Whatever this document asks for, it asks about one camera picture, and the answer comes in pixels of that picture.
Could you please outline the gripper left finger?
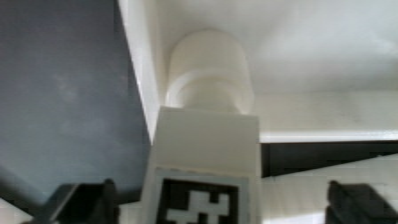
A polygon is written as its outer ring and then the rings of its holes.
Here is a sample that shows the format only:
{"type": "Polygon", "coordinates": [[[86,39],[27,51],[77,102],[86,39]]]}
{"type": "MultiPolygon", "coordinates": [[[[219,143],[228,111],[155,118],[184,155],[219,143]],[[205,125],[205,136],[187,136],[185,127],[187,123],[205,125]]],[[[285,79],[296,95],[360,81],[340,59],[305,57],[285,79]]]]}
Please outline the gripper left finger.
{"type": "Polygon", "coordinates": [[[31,224],[120,224],[116,183],[63,184],[31,224]]]}

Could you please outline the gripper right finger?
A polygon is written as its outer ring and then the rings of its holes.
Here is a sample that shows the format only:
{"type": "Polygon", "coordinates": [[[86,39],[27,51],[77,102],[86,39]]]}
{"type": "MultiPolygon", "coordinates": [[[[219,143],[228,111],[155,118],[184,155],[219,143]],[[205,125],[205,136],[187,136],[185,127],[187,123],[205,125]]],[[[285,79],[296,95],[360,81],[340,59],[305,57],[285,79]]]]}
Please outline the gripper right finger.
{"type": "Polygon", "coordinates": [[[398,224],[398,211],[365,183],[329,182],[326,224],[398,224]]]}

